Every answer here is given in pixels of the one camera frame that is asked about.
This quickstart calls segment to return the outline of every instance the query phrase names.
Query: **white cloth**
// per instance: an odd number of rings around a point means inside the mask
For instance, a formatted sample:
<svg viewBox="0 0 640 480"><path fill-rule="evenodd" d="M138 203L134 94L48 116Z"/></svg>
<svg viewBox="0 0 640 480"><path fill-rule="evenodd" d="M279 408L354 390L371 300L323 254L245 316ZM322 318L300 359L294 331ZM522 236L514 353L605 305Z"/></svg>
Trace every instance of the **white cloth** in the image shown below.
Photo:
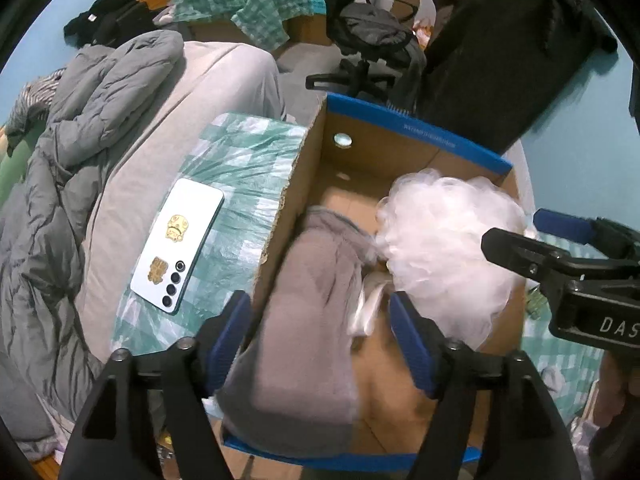
<svg viewBox="0 0 640 480"><path fill-rule="evenodd" d="M278 69L268 52L236 43L187 42L140 136L111 173L83 244L84 283L76 307L89 350L110 355L116 309L149 229L184 157L225 112L284 120Z"/></svg>

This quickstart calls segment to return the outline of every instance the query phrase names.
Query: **white plastic bag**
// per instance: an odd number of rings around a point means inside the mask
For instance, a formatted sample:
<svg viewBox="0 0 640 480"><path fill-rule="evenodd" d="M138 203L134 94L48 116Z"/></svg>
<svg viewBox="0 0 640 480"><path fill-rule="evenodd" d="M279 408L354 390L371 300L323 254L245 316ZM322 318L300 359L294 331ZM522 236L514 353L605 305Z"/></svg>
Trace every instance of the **white plastic bag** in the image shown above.
<svg viewBox="0 0 640 480"><path fill-rule="evenodd" d="M362 282L355 310L349 316L347 334L353 337L368 337L373 334L382 295L390 285L391 278L384 272L372 272Z"/></svg>
<svg viewBox="0 0 640 480"><path fill-rule="evenodd" d="M396 290L447 337L477 349L505 307L517 275L489 263L482 235L522 233L522 208L489 180L465 182L436 170L402 176L378 206L376 244Z"/></svg>

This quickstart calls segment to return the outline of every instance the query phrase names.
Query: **gold sticker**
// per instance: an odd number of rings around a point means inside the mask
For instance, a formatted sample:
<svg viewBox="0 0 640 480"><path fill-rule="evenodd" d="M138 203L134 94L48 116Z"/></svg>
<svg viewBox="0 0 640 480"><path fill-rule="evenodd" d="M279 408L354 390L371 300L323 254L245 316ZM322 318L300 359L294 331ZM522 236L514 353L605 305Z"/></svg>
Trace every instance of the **gold sticker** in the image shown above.
<svg viewBox="0 0 640 480"><path fill-rule="evenodd" d="M189 222L182 215L173 215L166 225L166 237L174 242L181 242L189 228Z"/></svg>
<svg viewBox="0 0 640 480"><path fill-rule="evenodd" d="M149 281L153 282L154 285L159 285L159 283L162 282L162 278L164 277L164 274L168 268L169 264L156 256L151 262L151 268L149 269Z"/></svg>

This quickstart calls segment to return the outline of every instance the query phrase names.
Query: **screw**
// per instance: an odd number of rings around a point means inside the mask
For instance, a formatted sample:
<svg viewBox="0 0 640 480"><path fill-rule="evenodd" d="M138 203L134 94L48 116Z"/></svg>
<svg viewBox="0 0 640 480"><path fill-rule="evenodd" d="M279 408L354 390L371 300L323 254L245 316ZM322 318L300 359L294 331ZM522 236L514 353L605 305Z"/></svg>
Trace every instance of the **screw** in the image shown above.
<svg viewBox="0 0 640 480"><path fill-rule="evenodd" d="M193 337L183 337L178 339L178 342L175 344L180 350L188 350L192 348L193 345L196 344L196 340Z"/></svg>
<svg viewBox="0 0 640 480"><path fill-rule="evenodd" d="M118 348L113 354L111 354L111 359L117 362L121 362L124 361L124 359L130 357L130 355L131 352L129 352L129 350L127 350L126 348Z"/></svg>

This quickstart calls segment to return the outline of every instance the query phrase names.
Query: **blue wall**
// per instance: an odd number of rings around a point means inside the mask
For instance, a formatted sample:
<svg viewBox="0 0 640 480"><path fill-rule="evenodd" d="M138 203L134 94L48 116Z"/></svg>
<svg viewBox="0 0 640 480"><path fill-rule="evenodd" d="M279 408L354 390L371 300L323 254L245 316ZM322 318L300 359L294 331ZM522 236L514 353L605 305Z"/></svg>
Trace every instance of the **blue wall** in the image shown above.
<svg viewBox="0 0 640 480"><path fill-rule="evenodd" d="M629 115L632 62L594 54L523 137L537 207L640 229L640 135Z"/></svg>
<svg viewBox="0 0 640 480"><path fill-rule="evenodd" d="M63 27L95 0L52 0L24 35L0 73L0 124L22 86L65 66L77 50L65 44Z"/></svg>

